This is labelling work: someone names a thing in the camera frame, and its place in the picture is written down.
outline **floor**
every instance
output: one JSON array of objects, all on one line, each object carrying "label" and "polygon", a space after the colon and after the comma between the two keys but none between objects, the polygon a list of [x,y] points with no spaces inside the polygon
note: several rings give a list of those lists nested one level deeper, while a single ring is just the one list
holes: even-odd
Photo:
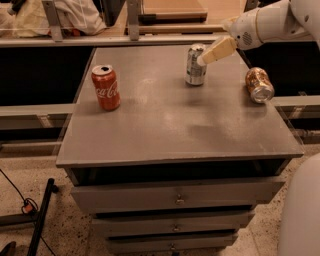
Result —
[{"label": "floor", "polygon": [[[259,205],[256,215],[233,246],[224,250],[186,250],[181,255],[190,256],[275,256],[281,211],[288,184],[295,170],[310,156],[320,152],[320,144],[304,145],[305,155],[293,159],[281,176],[287,181],[281,191],[268,205]],[[90,229],[91,218],[81,213],[73,201],[70,190],[72,184],[65,171],[55,166],[52,147],[12,147],[4,146],[0,151],[0,168],[12,180],[23,196],[41,204],[48,178],[54,178],[59,192],[53,194],[42,233],[55,255],[102,256],[109,255],[103,239]],[[0,174],[0,216],[20,213],[22,201],[11,184]],[[16,241],[17,256],[27,255],[33,233],[32,224],[0,227],[0,249],[7,243]],[[40,241],[37,255],[52,255]],[[162,256],[170,253],[144,253],[137,256]]]}]

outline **cable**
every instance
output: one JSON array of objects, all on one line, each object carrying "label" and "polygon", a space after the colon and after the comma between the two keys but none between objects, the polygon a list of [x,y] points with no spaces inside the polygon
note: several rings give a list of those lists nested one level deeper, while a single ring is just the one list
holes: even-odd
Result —
[{"label": "cable", "polygon": [[[13,184],[13,182],[9,179],[9,177],[1,170],[0,172],[3,174],[3,176],[10,182],[10,184],[15,188],[15,190],[18,192],[20,197],[22,198],[23,201],[23,206],[21,207],[21,211],[25,215],[29,215],[30,218],[33,221],[33,225],[35,226],[36,220],[32,218],[32,215],[34,215],[36,212],[38,212],[38,205],[37,203],[32,199],[32,198],[24,198],[19,189]],[[42,242],[46,245],[48,250],[52,253],[53,256],[56,256],[56,254],[53,252],[53,250],[50,248],[50,246],[47,244],[47,242],[44,240],[42,236],[40,236]]]}]

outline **drawer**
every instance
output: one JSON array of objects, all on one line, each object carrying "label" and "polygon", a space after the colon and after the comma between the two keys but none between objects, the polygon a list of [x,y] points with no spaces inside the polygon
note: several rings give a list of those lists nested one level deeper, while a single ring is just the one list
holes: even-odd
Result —
[{"label": "drawer", "polygon": [[235,233],[188,235],[107,240],[110,253],[179,251],[184,249],[215,248],[232,245],[237,239]]},{"label": "drawer", "polygon": [[278,177],[172,181],[74,187],[85,213],[257,205],[268,203],[284,182]]},{"label": "drawer", "polygon": [[101,236],[181,234],[186,232],[238,230],[246,227],[253,211],[221,211],[93,219],[92,227]]}]

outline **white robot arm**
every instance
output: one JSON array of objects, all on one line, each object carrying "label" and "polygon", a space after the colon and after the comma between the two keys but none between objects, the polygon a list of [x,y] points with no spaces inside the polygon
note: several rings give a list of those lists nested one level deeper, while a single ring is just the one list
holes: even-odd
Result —
[{"label": "white robot arm", "polygon": [[199,65],[267,42],[316,41],[320,48],[320,1],[281,0],[227,19],[223,26],[230,37],[216,40],[199,56]]}]

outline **red soda can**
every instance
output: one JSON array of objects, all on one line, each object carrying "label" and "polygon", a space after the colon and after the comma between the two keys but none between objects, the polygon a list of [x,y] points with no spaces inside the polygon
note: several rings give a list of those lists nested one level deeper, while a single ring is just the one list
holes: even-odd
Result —
[{"label": "red soda can", "polygon": [[93,67],[91,78],[101,108],[111,111],[120,106],[117,76],[111,65]]}]

